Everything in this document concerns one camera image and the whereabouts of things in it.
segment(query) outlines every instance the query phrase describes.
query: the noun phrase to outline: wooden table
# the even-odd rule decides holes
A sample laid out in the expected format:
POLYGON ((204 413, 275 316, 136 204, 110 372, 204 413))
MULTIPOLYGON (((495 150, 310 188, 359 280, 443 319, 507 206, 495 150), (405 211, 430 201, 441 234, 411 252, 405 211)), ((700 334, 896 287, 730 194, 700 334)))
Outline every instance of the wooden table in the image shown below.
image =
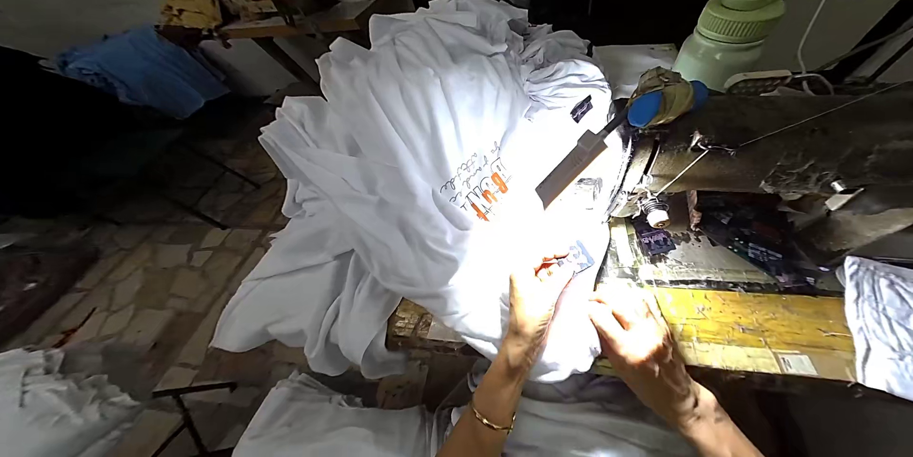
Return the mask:
POLYGON ((274 38, 343 33, 367 44, 368 20, 371 15, 389 15, 412 11, 409 0, 340 0, 326 11, 296 19, 294 27, 276 16, 254 22, 233 22, 218 30, 226 39, 253 39, 269 56, 302 82, 320 86, 286 53, 274 38))
MULTIPOLYGON (((712 247, 706 238, 682 241, 665 259, 651 263, 625 219, 614 218, 609 230, 609 260, 619 273, 610 273, 596 287, 633 283, 651 289, 689 365, 767 379, 855 381, 853 339, 843 298, 704 289, 720 282, 751 289, 772 279, 726 249, 712 247)), ((403 301, 391 316, 387 346, 473 352, 411 301, 403 301)), ((592 370, 611 372, 603 359, 593 363, 592 370)))

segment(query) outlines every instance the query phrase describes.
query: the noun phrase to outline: stone floor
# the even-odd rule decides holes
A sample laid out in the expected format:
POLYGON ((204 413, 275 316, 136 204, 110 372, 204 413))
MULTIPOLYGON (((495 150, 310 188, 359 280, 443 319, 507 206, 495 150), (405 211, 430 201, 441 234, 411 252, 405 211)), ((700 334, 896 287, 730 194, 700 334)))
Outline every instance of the stone floor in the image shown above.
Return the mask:
MULTIPOLYGON (((84 219, 13 219, 0 227, 0 232, 39 233, 46 241, 83 239, 100 251, 82 279, 4 349, 51 347, 76 329, 65 348, 96 342, 130 347, 143 356, 143 376, 157 384, 156 389, 234 380, 239 388, 232 393, 185 397, 209 449, 233 446, 277 381, 295 369, 309 371, 300 348, 278 342, 241 354, 208 348, 228 299, 267 251, 270 235, 288 221, 280 212, 285 181, 256 141, 258 127, 270 118, 271 109, 261 108, 232 137, 200 143, 260 183, 257 189, 186 156, 166 156, 159 166, 171 185, 169 194, 196 201, 231 229, 214 229, 159 199, 144 197, 132 198, 111 213, 125 220, 120 226, 86 225, 84 219)), ((405 377, 372 381, 355 369, 337 378, 314 375, 336 390, 363 397, 369 406, 401 408, 440 402, 469 366, 471 359, 418 355, 405 377), (426 388, 429 369, 433 373, 426 388)), ((170 400, 147 402, 112 455, 151 455, 180 422, 170 400)), ((194 454, 186 431, 163 453, 194 454)))

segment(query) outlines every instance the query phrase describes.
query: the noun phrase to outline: wrist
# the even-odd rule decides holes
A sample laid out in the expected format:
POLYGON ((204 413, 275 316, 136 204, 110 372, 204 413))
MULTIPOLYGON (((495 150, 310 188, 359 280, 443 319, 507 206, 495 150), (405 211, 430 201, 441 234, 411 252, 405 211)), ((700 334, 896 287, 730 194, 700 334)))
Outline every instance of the wrist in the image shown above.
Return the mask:
POLYGON ((525 381, 538 354, 538 349, 531 348, 522 337, 508 334, 501 342, 494 362, 511 377, 522 377, 525 381))
POLYGON ((720 417, 726 416, 726 413, 709 389, 693 382, 692 390, 694 393, 689 399, 689 404, 672 424, 683 435, 693 439, 700 435, 704 428, 719 422, 720 417))

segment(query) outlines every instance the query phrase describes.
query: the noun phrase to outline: blue fabric pile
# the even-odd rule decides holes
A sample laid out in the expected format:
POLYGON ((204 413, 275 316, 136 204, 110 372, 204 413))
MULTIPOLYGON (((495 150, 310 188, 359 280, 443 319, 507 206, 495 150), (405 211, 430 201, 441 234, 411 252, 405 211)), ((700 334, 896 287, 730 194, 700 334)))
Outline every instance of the blue fabric pile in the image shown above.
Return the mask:
POLYGON ((92 45, 58 54, 60 73, 116 95, 120 101, 154 107, 186 118, 228 92, 223 77, 152 26, 132 29, 92 45))

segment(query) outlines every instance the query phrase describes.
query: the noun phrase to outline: white fabric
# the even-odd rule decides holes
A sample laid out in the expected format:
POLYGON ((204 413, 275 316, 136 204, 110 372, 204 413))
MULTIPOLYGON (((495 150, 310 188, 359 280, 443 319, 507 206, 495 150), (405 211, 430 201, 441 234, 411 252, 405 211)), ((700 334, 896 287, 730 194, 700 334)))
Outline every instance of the white fabric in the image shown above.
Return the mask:
MULTIPOLYGON (((563 394, 560 403, 520 400, 505 455, 695 454, 677 433, 645 416, 648 409, 636 399, 632 402, 630 390, 617 379, 564 385, 563 394)), ((269 392, 233 455, 434 456, 460 410, 432 416, 422 407, 363 408, 358 399, 334 393, 306 375, 292 374, 269 392)))
POLYGON ((913 400, 913 271, 851 256, 842 282, 856 379, 913 400))
MULTIPOLYGON (((382 345, 406 297, 493 357, 516 263, 577 240, 601 258, 604 213, 545 213, 534 187, 605 124, 611 92, 586 42, 525 17, 492 0, 435 0, 371 18, 371 50, 330 45, 318 61, 326 101, 287 98, 263 130, 293 219, 225 308, 214 346, 275 337, 322 373, 349 361, 369 378, 398 373, 402 358, 382 345), (570 110, 587 95, 576 124, 570 110)), ((588 370, 598 354, 585 313, 596 272, 563 296, 534 379, 588 370)))
POLYGON ((62 376, 60 350, 0 354, 0 453, 101 457, 139 413, 103 376, 62 376))
POLYGON ((679 50, 667 43, 661 45, 605 45, 593 47, 592 54, 605 70, 605 78, 612 85, 612 98, 630 97, 640 76, 650 68, 671 69, 679 50))

